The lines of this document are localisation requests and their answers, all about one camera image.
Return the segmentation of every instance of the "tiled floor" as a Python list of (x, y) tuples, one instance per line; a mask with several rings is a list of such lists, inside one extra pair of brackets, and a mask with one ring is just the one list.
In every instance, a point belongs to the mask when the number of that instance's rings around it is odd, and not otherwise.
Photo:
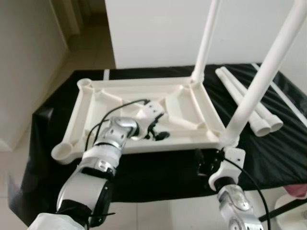
[[(69, 40), (71, 54), (63, 63), (58, 77), (49, 89), (49, 94), (58, 88), (70, 74), (79, 69), (114, 69), (114, 57), (108, 27), (105, 24), (90, 23), (80, 36)], [(10, 173), (19, 184), (22, 180), (29, 150), (30, 129), (27, 129), (17, 149), (0, 155), (0, 225), (10, 230), (25, 230), (26, 226), (8, 209), (7, 175)], [(269, 208), (284, 194), (283, 189), (264, 191)], [(256, 192), (248, 192), (258, 216), (264, 208)], [(227, 230), (215, 196), (158, 201), (151, 203), (112, 203), (105, 230)], [(278, 230), (273, 223), (273, 230)]]

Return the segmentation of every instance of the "black cloth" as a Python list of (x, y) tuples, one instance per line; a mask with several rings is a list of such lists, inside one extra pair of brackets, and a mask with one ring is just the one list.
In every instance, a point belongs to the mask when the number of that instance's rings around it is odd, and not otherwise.
[[(208, 65), (204, 86), (217, 113), (226, 126), (237, 105), (215, 75), (220, 65)], [(256, 74), (250, 64), (226, 65), (248, 86)], [(110, 80), (190, 76), (193, 66), (111, 70)], [(51, 150), (62, 141), (82, 78), (102, 80), (102, 70), (75, 71), (33, 114), (29, 161), (22, 186), (9, 186), (11, 210), (29, 225), (40, 212), (56, 211), (58, 193), (80, 160), (70, 165), (59, 165), (51, 158)], [(306, 116), (307, 97), (283, 74), (278, 73), (275, 83), (288, 95)], [(284, 126), (265, 137), (256, 137), (247, 125), (239, 148), (245, 149), (244, 168), (255, 178), (261, 189), (307, 182), (307, 128), (270, 87), (263, 104), (279, 116)], [(214, 154), (206, 149), (204, 154)], [(113, 181), (113, 202), (146, 202), (214, 194), (208, 178), (197, 175), (198, 160), (194, 150), (123, 155)], [(255, 189), (245, 175), (239, 178), (245, 190)]]

